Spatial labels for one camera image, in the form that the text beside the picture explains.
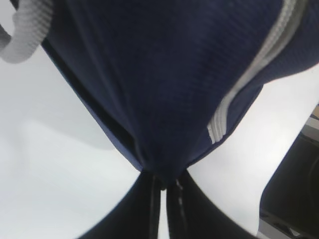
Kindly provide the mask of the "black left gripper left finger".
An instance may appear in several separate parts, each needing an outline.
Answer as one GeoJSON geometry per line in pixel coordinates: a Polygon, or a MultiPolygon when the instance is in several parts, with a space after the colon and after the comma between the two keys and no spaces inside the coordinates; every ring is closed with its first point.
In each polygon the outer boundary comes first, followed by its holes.
{"type": "Polygon", "coordinates": [[[120,203],[82,239],[156,239],[160,218],[160,181],[143,171],[120,203]]]}

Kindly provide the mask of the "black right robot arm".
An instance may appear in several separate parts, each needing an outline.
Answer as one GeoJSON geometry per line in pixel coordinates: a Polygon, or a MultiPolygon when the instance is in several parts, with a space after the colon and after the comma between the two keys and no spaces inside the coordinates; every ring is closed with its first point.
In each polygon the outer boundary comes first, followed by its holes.
{"type": "Polygon", "coordinates": [[[265,187],[260,218],[292,239],[319,237],[319,143],[300,133],[265,187]]]}

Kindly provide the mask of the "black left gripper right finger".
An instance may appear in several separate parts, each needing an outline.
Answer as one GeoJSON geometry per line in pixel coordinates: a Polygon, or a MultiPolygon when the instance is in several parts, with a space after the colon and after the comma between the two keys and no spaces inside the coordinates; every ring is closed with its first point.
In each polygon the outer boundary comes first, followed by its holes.
{"type": "Polygon", "coordinates": [[[255,239],[220,211],[188,171],[167,188],[166,209],[171,239],[255,239]]]}

